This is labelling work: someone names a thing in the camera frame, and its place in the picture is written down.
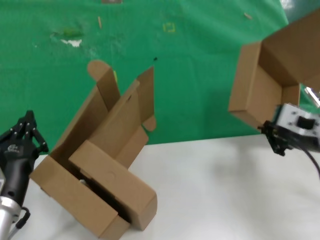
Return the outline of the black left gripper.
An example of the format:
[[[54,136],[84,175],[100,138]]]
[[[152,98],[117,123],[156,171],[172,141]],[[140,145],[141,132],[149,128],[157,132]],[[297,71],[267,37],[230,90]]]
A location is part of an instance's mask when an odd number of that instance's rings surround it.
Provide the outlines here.
[[[48,153],[47,142],[37,130],[34,112],[27,110],[16,125],[0,136],[0,167],[5,183],[0,195],[16,203],[23,203],[26,197],[30,174],[38,154]]]

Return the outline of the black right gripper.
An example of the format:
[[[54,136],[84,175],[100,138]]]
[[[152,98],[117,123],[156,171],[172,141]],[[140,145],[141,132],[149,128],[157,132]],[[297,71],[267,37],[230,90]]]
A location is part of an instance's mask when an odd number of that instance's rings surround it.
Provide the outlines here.
[[[274,124],[266,120],[257,129],[261,134],[269,138],[269,144],[273,152],[280,156],[285,156],[286,150],[306,149],[311,152],[320,151],[320,127],[304,129],[289,125],[287,127]]]

